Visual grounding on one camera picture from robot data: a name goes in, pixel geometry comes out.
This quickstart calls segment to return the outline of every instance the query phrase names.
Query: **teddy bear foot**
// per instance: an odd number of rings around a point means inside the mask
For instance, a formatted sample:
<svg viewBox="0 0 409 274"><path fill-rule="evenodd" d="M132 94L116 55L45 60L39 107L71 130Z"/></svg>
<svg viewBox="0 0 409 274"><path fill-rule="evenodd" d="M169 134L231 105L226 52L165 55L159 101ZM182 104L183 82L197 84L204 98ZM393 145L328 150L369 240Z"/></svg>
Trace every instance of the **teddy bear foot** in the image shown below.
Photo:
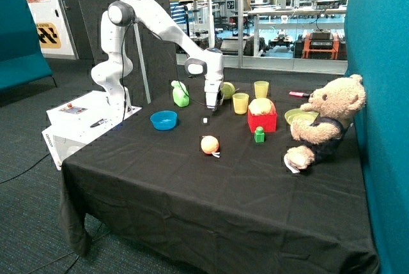
<svg viewBox="0 0 409 274"><path fill-rule="evenodd" d="M314 153L305 146L290 148L284 156L284 163L293 173L306 169L313 161Z"/></svg>
<svg viewBox="0 0 409 274"><path fill-rule="evenodd" d="M288 153L288 161L294 165L298 170L304 170L308 167L308 160L300 153Z"/></svg>
<svg viewBox="0 0 409 274"><path fill-rule="evenodd" d="M293 173L293 174L298 174L300 172L299 169L295 165L293 165L289 160L288 160L288 154L284 156L284 163L286 164L286 167Z"/></svg>

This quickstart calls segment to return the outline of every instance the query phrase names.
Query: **teddy bear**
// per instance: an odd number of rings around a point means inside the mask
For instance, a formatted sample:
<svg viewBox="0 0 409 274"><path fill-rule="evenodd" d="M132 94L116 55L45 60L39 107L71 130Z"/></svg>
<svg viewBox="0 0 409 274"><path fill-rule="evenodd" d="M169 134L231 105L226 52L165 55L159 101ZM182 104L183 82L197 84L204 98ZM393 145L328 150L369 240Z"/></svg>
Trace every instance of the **teddy bear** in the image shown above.
<svg viewBox="0 0 409 274"><path fill-rule="evenodd" d="M356 113L366 104L366 92L360 75L342 77L311 93L302 111L318 112L313 123L297 119L291 124L291 135L301 146L290 148L284 163L294 173L318 164L333 154L342 142Z"/></svg>

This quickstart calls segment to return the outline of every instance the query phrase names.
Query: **gray carpet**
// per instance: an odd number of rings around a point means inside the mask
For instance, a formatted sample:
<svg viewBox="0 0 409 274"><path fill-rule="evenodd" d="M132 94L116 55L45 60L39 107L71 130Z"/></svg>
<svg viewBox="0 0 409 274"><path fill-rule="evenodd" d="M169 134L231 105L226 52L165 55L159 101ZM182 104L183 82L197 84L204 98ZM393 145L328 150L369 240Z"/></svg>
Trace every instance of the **gray carpet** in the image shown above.
<svg viewBox="0 0 409 274"><path fill-rule="evenodd" d="M51 78L0 92L0 182L12 178L44 157L48 151L41 131L50 123L46 110L91 90L101 90L90 76L89 61L48 60L58 88ZM186 79L179 68L181 79ZM266 79L277 85L310 92L336 78L334 75L297 74L226 69L226 81ZM132 76L125 84L132 85ZM0 273L29 273L70 253L57 223L59 172L50 156L25 174L0 185ZM88 216L86 228L97 232L100 222ZM109 232L102 226L96 239ZM33 273L64 273L74 262L70 254ZM133 241L106 234L80 258L69 273L174 273L200 274L188 264L174 262Z"/></svg>

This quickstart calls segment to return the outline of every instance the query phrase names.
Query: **glass window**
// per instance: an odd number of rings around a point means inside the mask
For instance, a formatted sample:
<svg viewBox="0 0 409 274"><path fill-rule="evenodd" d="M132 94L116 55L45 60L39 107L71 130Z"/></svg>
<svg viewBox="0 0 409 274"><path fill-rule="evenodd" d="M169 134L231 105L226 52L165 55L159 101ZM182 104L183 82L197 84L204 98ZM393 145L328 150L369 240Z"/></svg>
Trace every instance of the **glass window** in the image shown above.
<svg viewBox="0 0 409 274"><path fill-rule="evenodd" d="M180 1L171 0L172 18L200 47L223 51L226 66L346 70L348 0ZM178 52L182 63L184 52Z"/></svg>

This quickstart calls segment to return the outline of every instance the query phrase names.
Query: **robotic arm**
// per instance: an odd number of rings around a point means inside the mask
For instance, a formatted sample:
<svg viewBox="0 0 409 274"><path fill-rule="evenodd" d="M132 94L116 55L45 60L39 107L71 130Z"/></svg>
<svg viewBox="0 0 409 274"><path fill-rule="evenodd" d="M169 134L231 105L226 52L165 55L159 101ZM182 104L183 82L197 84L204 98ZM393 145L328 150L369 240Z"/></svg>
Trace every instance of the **robotic arm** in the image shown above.
<svg viewBox="0 0 409 274"><path fill-rule="evenodd" d="M223 83L224 59L217 49L198 47L154 0L121 0L112 3L102 15L101 46L109 59L92 69L93 80L108 93L114 112L123 112L124 90L127 95L125 109L131 108L129 93L120 79L132 71L132 62L122 47L127 26L144 24L160 40L178 44L189 55L185 69L191 75L204 75L206 106L215 111L223 101L220 89Z"/></svg>

